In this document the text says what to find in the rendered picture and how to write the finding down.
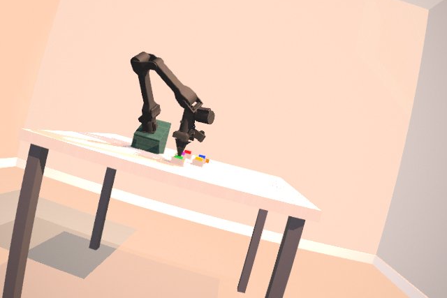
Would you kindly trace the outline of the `green button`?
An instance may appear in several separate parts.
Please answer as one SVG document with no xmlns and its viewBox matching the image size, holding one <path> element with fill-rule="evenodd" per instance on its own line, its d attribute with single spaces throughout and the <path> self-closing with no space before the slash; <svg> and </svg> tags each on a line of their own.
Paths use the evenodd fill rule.
<svg viewBox="0 0 447 298">
<path fill-rule="evenodd" d="M 184 164 L 184 159 L 181 156 L 179 157 L 175 155 L 172 157 L 170 163 L 182 166 Z"/>
</svg>

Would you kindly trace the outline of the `yellow button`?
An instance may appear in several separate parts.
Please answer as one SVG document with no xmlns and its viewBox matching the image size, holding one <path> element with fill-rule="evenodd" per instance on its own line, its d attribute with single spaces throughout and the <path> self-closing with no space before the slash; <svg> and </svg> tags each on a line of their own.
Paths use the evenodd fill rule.
<svg viewBox="0 0 447 298">
<path fill-rule="evenodd" d="M 198 166 L 198 167 L 202 167 L 203 163 L 204 163 L 203 158 L 197 157 L 197 156 L 192 161 L 192 165 L 195 165 L 195 166 Z"/>
</svg>

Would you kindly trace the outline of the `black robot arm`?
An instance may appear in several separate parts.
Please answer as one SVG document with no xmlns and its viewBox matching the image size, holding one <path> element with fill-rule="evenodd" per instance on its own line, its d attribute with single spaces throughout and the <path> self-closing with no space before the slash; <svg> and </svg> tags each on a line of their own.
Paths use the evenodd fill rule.
<svg viewBox="0 0 447 298">
<path fill-rule="evenodd" d="M 133 71 L 138 75 L 140 90 L 143 99 L 142 115 L 138 117 L 142 123 L 142 132 L 154 134 L 158 128 L 156 117 L 161 113 L 160 104 L 154 101 L 152 83 L 149 71 L 153 70 L 175 93 L 175 100 L 184 108 L 182 118 L 211 125 L 214 122 L 215 113 L 208 107 L 202 107 L 203 102 L 190 87 L 183 85 L 175 74 L 164 64 L 161 57 L 154 54 L 141 52 L 131 58 Z M 196 101 L 195 105 L 192 105 Z M 202 142 L 205 132 L 191 127 L 189 137 L 194 137 Z"/>
</svg>

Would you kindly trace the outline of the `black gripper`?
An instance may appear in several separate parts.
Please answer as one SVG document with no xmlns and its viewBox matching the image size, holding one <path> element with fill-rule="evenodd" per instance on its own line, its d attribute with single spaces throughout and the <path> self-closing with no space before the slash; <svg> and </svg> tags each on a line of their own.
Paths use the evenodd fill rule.
<svg viewBox="0 0 447 298">
<path fill-rule="evenodd" d="M 172 137 L 175 138 L 177 156 L 180 157 L 186 145 L 191 143 L 189 140 L 194 141 L 194 137 L 189 137 L 189 131 L 195 126 L 195 121 L 182 118 L 179 122 L 179 130 L 174 131 Z"/>
</svg>

